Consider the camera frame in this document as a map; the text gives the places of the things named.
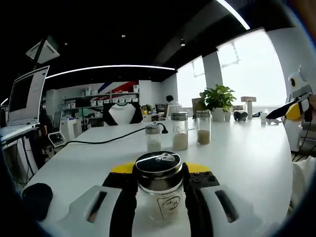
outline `white granular contents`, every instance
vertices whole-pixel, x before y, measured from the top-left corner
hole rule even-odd
[[[173,149],[177,151],[186,150],[188,148],[188,135],[185,133],[177,133],[173,137]]]
[[[197,142],[206,145],[210,142],[210,132],[207,130],[199,130],[197,131]]]
[[[147,140],[147,151],[148,152],[161,151],[161,142],[156,141],[156,140]]]

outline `bottle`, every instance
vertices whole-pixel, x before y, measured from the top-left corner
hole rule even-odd
[[[160,127],[158,124],[149,124],[145,126],[147,152],[161,151]]]
[[[154,152],[135,163],[138,186],[149,217],[171,222],[185,215],[182,199],[183,174],[180,156],[173,152]]]
[[[209,144],[211,140],[211,113],[197,111],[197,142],[201,145]]]
[[[188,148],[188,113],[172,113],[171,120],[174,133],[172,147],[176,151],[186,150]]]

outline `window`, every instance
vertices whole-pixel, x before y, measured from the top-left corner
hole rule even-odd
[[[178,69],[177,73],[178,102],[182,107],[192,107],[192,99],[199,98],[206,88],[204,64],[202,57]]]
[[[218,47],[223,85],[235,91],[235,105],[242,96],[255,96],[254,106],[280,106],[286,101],[283,72],[273,44],[264,30],[257,30]]]

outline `ceiling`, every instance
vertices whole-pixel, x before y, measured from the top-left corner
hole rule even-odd
[[[273,0],[228,0],[251,29],[267,31],[291,27]],[[55,1],[50,5],[8,7],[10,18],[2,27],[0,78],[4,81],[0,100],[8,97],[13,81],[33,69],[25,53],[48,34],[58,44],[59,57],[48,74],[103,65],[152,65],[179,68],[199,55],[207,55],[219,44],[246,32],[218,2]],[[181,47],[184,38],[186,46]],[[162,81],[173,71],[146,68],[106,68],[65,74],[47,79],[45,90],[78,84],[150,79]]]

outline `air vent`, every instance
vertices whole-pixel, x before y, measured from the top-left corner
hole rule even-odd
[[[26,52],[26,55],[30,58],[34,59],[36,52],[39,48],[40,42],[38,42],[35,46],[33,46],[29,51]],[[57,50],[46,40],[43,46],[43,49],[40,52],[38,63],[47,62],[53,58],[57,58],[60,54]]]

